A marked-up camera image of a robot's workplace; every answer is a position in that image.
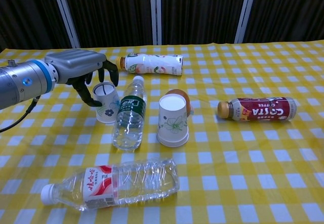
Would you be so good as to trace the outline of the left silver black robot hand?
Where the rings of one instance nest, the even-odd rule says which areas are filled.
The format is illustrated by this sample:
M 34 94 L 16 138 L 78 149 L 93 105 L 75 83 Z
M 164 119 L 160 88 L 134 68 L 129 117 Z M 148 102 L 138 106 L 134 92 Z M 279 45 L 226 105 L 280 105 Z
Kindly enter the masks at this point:
M 101 107 L 102 103 L 92 98 L 87 85 L 91 82 L 93 72 L 98 72 L 99 81 L 104 81 L 104 71 L 109 72 L 110 80 L 118 86 L 119 72 L 117 66 L 108 61 L 102 53 L 70 49 L 45 56 L 45 62 L 53 65 L 58 73 L 58 83 L 71 85 L 80 98 L 90 107 Z

